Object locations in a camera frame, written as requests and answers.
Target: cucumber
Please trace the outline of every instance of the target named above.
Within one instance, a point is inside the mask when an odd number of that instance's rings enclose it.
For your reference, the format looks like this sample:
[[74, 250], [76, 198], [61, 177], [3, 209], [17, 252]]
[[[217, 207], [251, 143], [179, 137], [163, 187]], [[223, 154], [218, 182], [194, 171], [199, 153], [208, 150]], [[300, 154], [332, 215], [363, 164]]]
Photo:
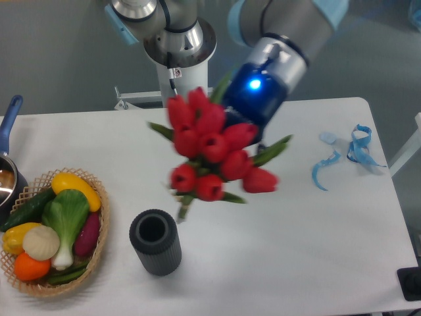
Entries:
[[50, 285], [60, 285], [72, 282], [84, 274], [86, 269], [78, 270], [72, 273], [68, 273], [67, 275], [53, 275], [47, 279], [47, 282]]
[[49, 276], [51, 277], [58, 277], [61, 275], [69, 275], [70, 273], [85, 269], [87, 267], [87, 264], [89, 263], [88, 261], [84, 261], [82, 263], [79, 263], [78, 265], [72, 265], [71, 267], [67, 268], [66, 270], [63, 271], [55, 271], [53, 273], [51, 273]]
[[41, 218], [45, 205], [54, 197], [55, 193], [52, 188], [48, 188], [31, 197], [25, 204], [10, 214], [7, 221], [0, 226], [0, 231], [5, 232], [9, 228], [20, 224], [38, 221]]

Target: pot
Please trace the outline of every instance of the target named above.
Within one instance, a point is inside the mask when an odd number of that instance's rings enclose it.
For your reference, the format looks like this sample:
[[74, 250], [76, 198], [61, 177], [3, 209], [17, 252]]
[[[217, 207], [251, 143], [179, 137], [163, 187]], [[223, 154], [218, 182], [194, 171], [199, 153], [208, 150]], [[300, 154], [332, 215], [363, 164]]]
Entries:
[[22, 193], [24, 187], [28, 185], [8, 156], [9, 136], [22, 102], [23, 98], [20, 95], [12, 98], [0, 125], [0, 225], [7, 220], [14, 202], [19, 198], [19, 193]]

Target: purple eggplant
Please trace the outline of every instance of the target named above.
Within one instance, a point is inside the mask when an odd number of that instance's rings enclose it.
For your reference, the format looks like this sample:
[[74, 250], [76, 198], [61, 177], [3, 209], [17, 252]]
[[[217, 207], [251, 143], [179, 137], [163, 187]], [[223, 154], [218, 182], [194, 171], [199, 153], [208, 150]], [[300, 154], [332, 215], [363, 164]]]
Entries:
[[100, 227], [98, 212], [90, 213], [84, 227], [74, 242], [75, 255], [87, 257], [92, 253], [97, 246]]

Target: bok choy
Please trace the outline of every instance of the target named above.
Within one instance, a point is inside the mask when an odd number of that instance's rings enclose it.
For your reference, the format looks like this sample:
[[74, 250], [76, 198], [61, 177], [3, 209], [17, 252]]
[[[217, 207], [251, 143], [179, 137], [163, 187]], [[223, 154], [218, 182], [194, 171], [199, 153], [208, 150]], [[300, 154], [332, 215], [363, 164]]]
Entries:
[[65, 270], [73, 264], [72, 246], [86, 222], [89, 203], [78, 190], [64, 190], [46, 205], [42, 222], [59, 235], [60, 248], [51, 258], [51, 266]]

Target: blue ribbon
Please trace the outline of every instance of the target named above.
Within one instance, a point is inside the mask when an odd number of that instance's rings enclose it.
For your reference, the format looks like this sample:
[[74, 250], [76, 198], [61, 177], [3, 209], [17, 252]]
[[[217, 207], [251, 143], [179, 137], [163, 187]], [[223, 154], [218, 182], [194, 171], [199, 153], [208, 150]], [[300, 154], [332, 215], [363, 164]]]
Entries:
[[[357, 130], [367, 133], [367, 136], [357, 139], [355, 136], [355, 132]], [[371, 129], [367, 126], [361, 126], [358, 124], [354, 128], [353, 132], [351, 133], [353, 141], [349, 143], [347, 158], [354, 163], [362, 163], [363, 165], [373, 165], [377, 167], [387, 167], [385, 165], [379, 165], [370, 156], [370, 152], [367, 146], [371, 142], [371, 133]]]
[[317, 180], [317, 172], [318, 169], [320, 169], [321, 167], [325, 167], [328, 165], [331, 165], [332, 163], [335, 163], [339, 160], [339, 158], [341, 157], [341, 154], [338, 153], [336, 150], [334, 151], [333, 154], [330, 155], [329, 158], [327, 158], [326, 160], [321, 160], [319, 163], [315, 164], [315, 166], [313, 167], [313, 170], [311, 172], [311, 177], [313, 179], [314, 184], [321, 190], [323, 191], [328, 191], [328, 189], [324, 188], [319, 181]]

